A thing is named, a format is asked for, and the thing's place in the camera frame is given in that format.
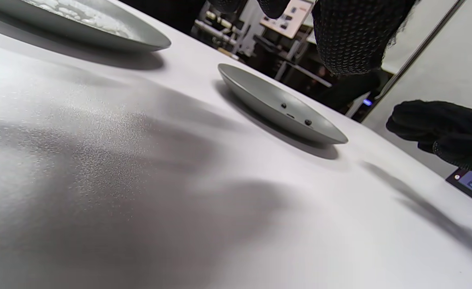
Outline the person's left hand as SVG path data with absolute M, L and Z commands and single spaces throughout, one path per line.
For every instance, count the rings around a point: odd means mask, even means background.
M 311 14 L 321 61 L 335 75 L 378 70 L 417 0 L 317 0 Z M 472 109 L 445 101 L 403 101 L 387 130 L 420 150 L 472 171 Z

